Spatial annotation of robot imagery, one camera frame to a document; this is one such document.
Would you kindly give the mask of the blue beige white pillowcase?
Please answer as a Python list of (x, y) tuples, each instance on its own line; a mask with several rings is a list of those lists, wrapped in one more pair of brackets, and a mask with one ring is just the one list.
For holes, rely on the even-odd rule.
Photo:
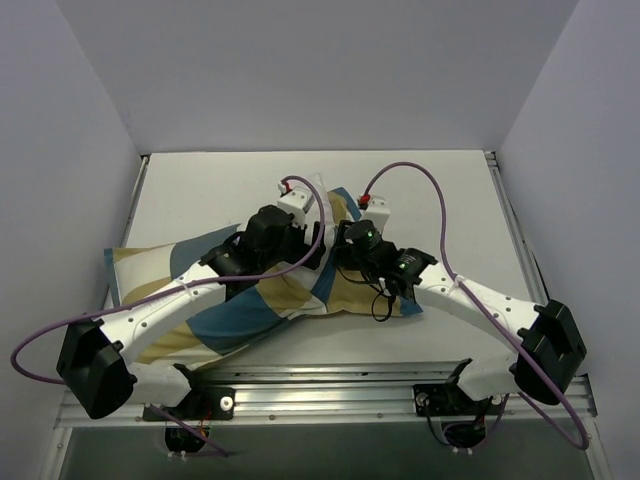
[[(148, 248), (108, 248), (104, 252), (111, 301), (138, 301), (179, 277), (210, 248), (238, 230), (232, 224), (203, 235)], [(142, 364), (182, 364), (195, 370), (235, 356), (300, 320), (360, 320), (381, 325), (417, 317), (421, 308), (398, 298), (392, 306), (362, 283), (361, 276), (337, 268), (324, 255), (318, 270), (300, 268), (263, 280), (227, 303), (204, 310), (152, 342)]]

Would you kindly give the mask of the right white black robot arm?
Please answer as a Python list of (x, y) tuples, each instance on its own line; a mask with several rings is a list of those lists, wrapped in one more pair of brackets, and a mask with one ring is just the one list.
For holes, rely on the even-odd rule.
[(508, 353), (465, 359), (455, 367), (443, 390), (445, 403), (455, 412), (467, 412), (479, 401), (508, 393), (557, 405), (586, 357), (586, 346), (565, 304), (518, 300), (460, 275), (451, 276), (432, 255), (384, 240), (370, 220), (341, 221), (335, 252), (339, 270), (360, 273), (384, 296), (448, 313), (509, 348)]

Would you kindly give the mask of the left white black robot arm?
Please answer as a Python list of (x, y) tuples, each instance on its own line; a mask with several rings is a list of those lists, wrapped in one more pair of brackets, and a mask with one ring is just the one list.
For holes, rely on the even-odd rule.
[(275, 205), (260, 208), (245, 230), (211, 248), (167, 286), (71, 323), (57, 373), (92, 419), (134, 402), (164, 404), (179, 419), (194, 417), (202, 395), (187, 369), (140, 364), (140, 354), (189, 318), (275, 277), (280, 263), (315, 267), (324, 233), (323, 219), (307, 227)]

